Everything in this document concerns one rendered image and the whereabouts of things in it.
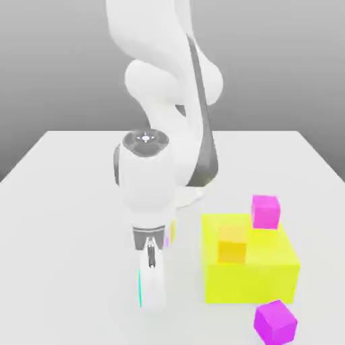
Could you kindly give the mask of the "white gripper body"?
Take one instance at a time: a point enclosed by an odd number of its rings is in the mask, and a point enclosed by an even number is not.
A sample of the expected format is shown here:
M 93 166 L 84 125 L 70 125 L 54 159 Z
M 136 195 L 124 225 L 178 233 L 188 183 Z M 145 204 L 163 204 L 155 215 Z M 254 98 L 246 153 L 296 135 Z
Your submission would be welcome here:
M 160 311 L 165 306 L 164 265 L 162 252 L 145 248 L 139 261 L 142 284 L 142 309 Z

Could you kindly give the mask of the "large yellow box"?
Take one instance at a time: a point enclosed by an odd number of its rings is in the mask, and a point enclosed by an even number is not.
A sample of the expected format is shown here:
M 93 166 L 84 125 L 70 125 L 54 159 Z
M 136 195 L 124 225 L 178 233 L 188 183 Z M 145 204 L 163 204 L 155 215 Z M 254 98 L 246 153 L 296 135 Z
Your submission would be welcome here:
M 245 262 L 220 263 L 219 229 L 235 224 L 247 230 Z M 293 301 L 301 265 L 282 226 L 253 228 L 250 214 L 203 214 L 200 253 L 207 303 Z

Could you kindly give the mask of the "small orange cube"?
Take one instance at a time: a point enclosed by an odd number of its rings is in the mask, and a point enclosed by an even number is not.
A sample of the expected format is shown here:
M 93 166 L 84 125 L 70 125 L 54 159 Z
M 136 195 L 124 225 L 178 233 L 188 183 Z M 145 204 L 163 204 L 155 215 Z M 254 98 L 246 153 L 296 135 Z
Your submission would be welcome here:
M 218 232 L 218 261 L 243 264 L 246 253 L 246 228 L 239 224 L 222 226 Z

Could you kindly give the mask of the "small magenta cube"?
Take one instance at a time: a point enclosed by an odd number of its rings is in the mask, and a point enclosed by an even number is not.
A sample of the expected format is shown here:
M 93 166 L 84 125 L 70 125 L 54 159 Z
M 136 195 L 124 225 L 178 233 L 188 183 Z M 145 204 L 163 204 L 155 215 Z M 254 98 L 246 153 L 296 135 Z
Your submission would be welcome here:
M 285 345 L 293 341 L 297 324 L 297 318 L 281 300 L 255 310 L 253 327 L 265 345 Z
M 253 195 L 251 221 L 253 228 L 276 230 L 280 221 L 280 202 L 275 195 Z

